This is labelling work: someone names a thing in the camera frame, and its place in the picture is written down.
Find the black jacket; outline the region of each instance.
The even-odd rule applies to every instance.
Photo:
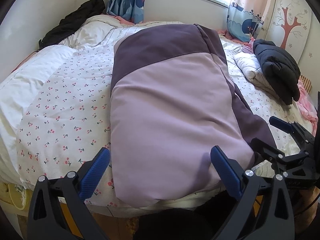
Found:
[[[58,44],[74,34],[88,18],[101,14],[105,8],[103,0],[89,0],[83,3],[78,10],[67,15],[57,27],[54,27],[39,41],[39,48],[43,49]]]
[[[261,39],[253,43],[253,52],[266,80],[282,101],[286,105],[292,104],[292,98],[294,101],[298,101],[300,92],[297,84],[300,69],[294,58],[272,41]]]

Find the purple blanket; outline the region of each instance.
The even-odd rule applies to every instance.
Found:
[[[116,196],[139,208],[215,188],[219,145],[246,169],[248,143],[276,146],[228,74],[218,34],[199,25],[162,25],[115,46],[111,155]]]

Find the metal screw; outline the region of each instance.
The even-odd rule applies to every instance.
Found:
[[[252,177],[254,175],[254,172],[252,170],[246,170],[245,174],[249,177]]]
[[[276,179],[277,179],[277,180],[283,180],[283,177],[282,177],[280,174],[277,174],[277,175],[276,175]]]
[[[68,174],[67,174],[67,177],[68,178],[74,178],[76,176],[76,173],[74,172],[74,171],[70,171],[70,172],[68,172]]]
[[[44,175],[40,176],[40,177],[38,178],[38,180],[39,180],[40,182],[43,182],[43,181],[45,180],[45,176],[44,176]]]

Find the white wall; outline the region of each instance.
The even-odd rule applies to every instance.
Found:
[[[144,21],[198,23],[225,29],[228,8],[208,0],[145,0]]]
[[[62,18],[87,0],[16,0],[0,25],[0,82]]]
[[[312,83],[311,99],[318,102],[320,91],[320,23],[314,13],[311,17],[311,26],[306,46],[298,63],[301,74],[309,78]]]

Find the tree decal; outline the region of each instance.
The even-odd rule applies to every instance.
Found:
[[[288,37],[291,33],[293,33],[293,35],[298,38],[298,36],[302,37],[302,34],[300,31],[295,31],[293,30],[295,27],[297,26],[301,26],[301,25],[306,25],[307,21],[304,21],[303,23],[298,22],[299,18],[303,18],[303,15],[307,14],[308,11],[304,10],[304,12],[302,13],[300,11],[300,13],[298,13],[296,16],[292,16],[292,14],[289,12],[288,10],[291,10],[291,8],[294,8],[296,5],[300,5],[299,2],[295,2],[294,0],[291,0],[291,3],[289,3],[285,8],[282,4],[283,0],[280,0],[280,6],[281,8],[278,8],[278,16],[276,16],[276,18],[278,18],[278,22],[273,22],[274,25],[276,26],[281,26],[284,29],[284,38],[281,44],[281,48],[285,49],[286,45],[287,45],[287,41],[288,41]]]

